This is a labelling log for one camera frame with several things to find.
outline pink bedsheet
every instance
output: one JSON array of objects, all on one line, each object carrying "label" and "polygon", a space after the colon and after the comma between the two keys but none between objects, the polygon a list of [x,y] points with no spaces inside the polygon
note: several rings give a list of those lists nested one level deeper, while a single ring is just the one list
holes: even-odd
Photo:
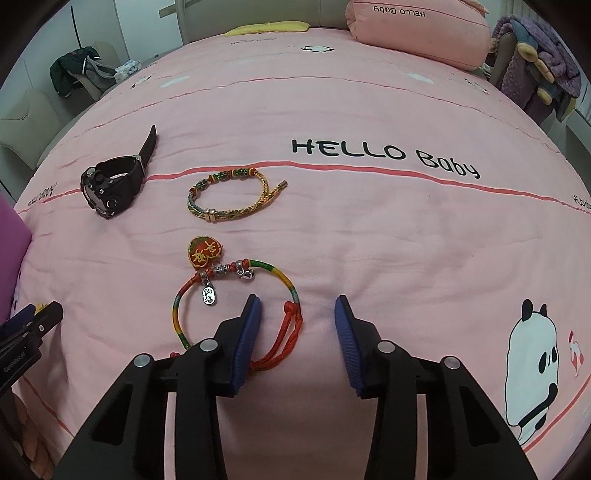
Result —
[{"label": "pink bedsheet", "polygon": [[[133,87],[141,76],[151,77]],[[159,140],[142,192],[124,214],[100,218],[78,191],[80,174],[137,153],[152,124]],[[189,213],[192,185],[247,164],[272,187],[289,182],[271,206],[214,225]],[[201,204],[250,205],[259,193],[256,180],[231,181]],[[33,232],[18,307],[57,300],[65,311],[20,393],[58,459],[135,354],[181,350],[171,305],[193,275],[187,244],[210,235],[225,261],[285,272],[305,321],[285,362],[219,402],[230,479],[362,478],[375,403],[358,400],[346,378],[333,324],[346,294],[358,317],[412,355],[459,357],[510,423],[557,381],[544,421],[535,419],[541,427],[515,429],[540,480],[550,480],[590,423],[590,204],[542,130],[465,72],[346,31],[199,41],[98,102],[17,203]],[[187,336],[211,336],[256,293],[259,357],[288,291],[265,274],[215,285],[215,307],[198,291],[183,300]]]}]

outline silver charm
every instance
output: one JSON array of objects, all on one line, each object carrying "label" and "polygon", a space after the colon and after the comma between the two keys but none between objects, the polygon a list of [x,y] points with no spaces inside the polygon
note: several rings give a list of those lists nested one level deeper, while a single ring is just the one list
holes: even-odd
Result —
[{"label": "silver charm", "polygon": [[214,305],[216,303],[216,291],[213,289],[212,283],[209,281],[207,277],[207,272],[205,270],[201,271],[199,276],[201,277],[201,282],[203,283],[203,303],[205,305]]},{"label": "silver charm", "polygon": [[203,289],[203,303],[205,305],[214,305],[216,303],[216,291],[211,284]]},{"label": "silver charm", "polygon": [[244,270],[244,268],[241,268],[240,270],[238,270],[236,272],[236,274],[238,275],[238,278],[245,278],[247,280],[251,280],[251,279],[255,278],[255,272],[251,268],[249,268],[247,270]]}]

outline braided bracelet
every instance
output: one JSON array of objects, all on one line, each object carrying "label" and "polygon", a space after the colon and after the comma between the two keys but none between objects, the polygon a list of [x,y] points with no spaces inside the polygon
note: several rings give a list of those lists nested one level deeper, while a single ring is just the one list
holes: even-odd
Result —
[{"label": "braided bracelet", "polygon": [[[248,177],[258,177],[262,182],[262,193],[259,199],[250,207],[236,209],[236,210],[215,210],[215,209],[203,209],[195,204],[195,200],[199,197],[201,192],[208,188],[210,185],[214,185],[219,181],[227,181],[230,179],[244,179]],[[234,220],[237,218],[250,215],[257,210],[262,209],[265,205],[275,198],[281,190],[287,187],[287,182],[282,181],[277,187],[269,192],[269,183],[265,176],[255,168],[236,168],[234,170],[225,170],[218,173],[214,173],[198,181],[193,187],[189,189],[189,199],[187,200],[187,206],[189,212],[207,222],[216,222],[217,220]]]}]

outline panda print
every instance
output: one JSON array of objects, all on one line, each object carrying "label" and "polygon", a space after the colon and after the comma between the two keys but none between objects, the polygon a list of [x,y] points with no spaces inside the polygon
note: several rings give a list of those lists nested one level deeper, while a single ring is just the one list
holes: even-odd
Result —
[{"label": "panda print", "polygon": [[506,420],[510,426],[521,429],[520,445],[546,423],[548,409],[557,394],[556,326],[548,317],[545,304],[534,312],[534,305],[527,299],[509,338],[505,382]]}]

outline bed frame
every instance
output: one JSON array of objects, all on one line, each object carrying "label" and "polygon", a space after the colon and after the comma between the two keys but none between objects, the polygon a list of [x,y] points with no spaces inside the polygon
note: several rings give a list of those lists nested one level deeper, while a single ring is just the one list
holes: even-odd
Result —
[{"label": "bed frame", "polygon": [[175,0],[183,44],[242,25],[299,20],[312,27],[347,28],[349,0]]}]

